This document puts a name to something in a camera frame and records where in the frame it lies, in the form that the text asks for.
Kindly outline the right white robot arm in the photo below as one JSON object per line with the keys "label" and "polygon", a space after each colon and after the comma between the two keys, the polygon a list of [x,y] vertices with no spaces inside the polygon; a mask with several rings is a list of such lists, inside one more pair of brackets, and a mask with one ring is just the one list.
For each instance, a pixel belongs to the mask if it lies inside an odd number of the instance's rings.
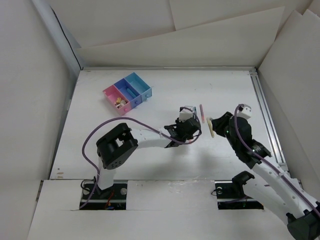
{"label": "right white robot arm", "polygon": [[252,136],[246,117],[226,112],[220,118],[207,118],[211,133],[226,138],[237,158],[250,171],[232,178],[231,191],[237,197],[250,197],[273,212],[296,240],[320,236],[320,202],[268,157],[271,152]]}

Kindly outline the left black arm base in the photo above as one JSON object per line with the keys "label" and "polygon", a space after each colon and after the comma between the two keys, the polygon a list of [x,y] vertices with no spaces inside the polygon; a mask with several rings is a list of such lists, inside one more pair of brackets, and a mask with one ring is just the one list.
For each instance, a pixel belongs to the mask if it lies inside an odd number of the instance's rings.
{"label": "left black arm base", "polygon": [[84,179],[81,184],[81,199],[79,209],[84,211],[106,210],[122,211],[127,208],[128,181],[116,180],[114,184],[104,190],[95,188],[96,178]]}

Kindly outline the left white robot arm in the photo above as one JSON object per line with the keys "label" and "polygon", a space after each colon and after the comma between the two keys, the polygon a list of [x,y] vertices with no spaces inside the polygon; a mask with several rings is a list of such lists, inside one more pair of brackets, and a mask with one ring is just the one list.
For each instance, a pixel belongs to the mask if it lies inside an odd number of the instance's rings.
{"label": "left white robot arm", "polygon": [[195,133],[201,134],[201,124],[191,117],[175,124],[166,125],[155,131],[151,129],[133,129],[126,123],[120,123],[97,142],[99,157],[99,180],[94,192],[100,198],[107,198],[114,185],[116,169],[122,166],[137,149],[142,148],[175,148],[188,140],[195,140]]}

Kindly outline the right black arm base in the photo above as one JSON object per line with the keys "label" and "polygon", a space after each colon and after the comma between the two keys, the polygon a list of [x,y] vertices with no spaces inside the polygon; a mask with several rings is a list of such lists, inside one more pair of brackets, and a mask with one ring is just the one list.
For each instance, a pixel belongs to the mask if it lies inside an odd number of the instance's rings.
{"label": "right black arm base", "polygon": [[219,210],[263,210],[264,206],[245,195],[243,186],[254,179],[248,171],[242,171],[231,180],[215,180],[211,195],[217,199]]}

